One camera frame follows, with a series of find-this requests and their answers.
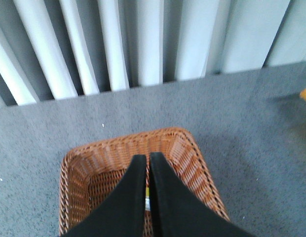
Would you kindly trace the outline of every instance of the wicker basket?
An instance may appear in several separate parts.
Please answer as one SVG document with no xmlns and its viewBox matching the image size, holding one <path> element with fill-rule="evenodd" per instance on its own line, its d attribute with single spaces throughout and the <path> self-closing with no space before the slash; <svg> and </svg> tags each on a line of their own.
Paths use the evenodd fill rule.
<svg viewBox="0 0 306 237">
<path fill-rule="evenodd" d="M 183 183 L 209 208 L 229 220 L 192 135 L 171 127 L 90 143 L 69 151 L 61 165 L 59 232 L 82 221 L 114 189 L 135 154 L 161 151 Z M 151 237 L 150 212 L 143 236 Z"/>
</svg>

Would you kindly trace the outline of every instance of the brown wicker basket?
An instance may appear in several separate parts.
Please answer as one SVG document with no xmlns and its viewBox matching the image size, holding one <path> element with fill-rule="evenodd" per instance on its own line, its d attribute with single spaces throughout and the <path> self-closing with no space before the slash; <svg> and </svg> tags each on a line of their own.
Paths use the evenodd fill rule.
<svg viewBox="0 0 306 237">
<path fill-rule="evenodd" d="M 148 158 L 150 152 L 158 151 L 164 153 L 183 183 L 205 205 L 229 220 L 194 138 L 183 128 L 171 127 L 94 142 L 69 151 L 61 165 L 60 234 L 82 221 L 108 196 L 133 155 L 145 154 Z M 152 236 L 148 211 L 143 236 Z"/>
</svg>

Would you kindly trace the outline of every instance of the gray carpet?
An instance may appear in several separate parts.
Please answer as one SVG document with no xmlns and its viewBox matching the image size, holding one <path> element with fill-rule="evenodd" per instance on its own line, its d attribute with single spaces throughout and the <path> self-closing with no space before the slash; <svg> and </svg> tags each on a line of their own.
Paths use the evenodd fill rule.
<svg viewBox="0 0 306 237">
<path fill-rule="evenodd" d="M 235 224 L 306 237 L 305 87 L 299 63 L 1 109 L 0 236 L 58 234 L 59 167 L 71 148 L 181 126 Z"/>
</svg>

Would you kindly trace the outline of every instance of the woven basket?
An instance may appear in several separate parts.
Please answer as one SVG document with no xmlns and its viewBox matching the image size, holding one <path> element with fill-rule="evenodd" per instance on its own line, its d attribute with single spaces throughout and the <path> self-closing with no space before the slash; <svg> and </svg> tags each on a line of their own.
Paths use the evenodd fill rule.
<svg viewBox="0 0 306 237">
<path fill-rule="evenodd" d="M 61 165 L 59 232 L 82 221 L 115 188 L 135 154 L 163 152 L 183 183 L 209 208 L 229 220 L 207 165 L 192 135 L 171 127 L 90 143 L 69 151 Z M 147 186 L 149 183 L 147 166 Z M 151 237 L 149 211 L 144 237 Z"/>
</svg>

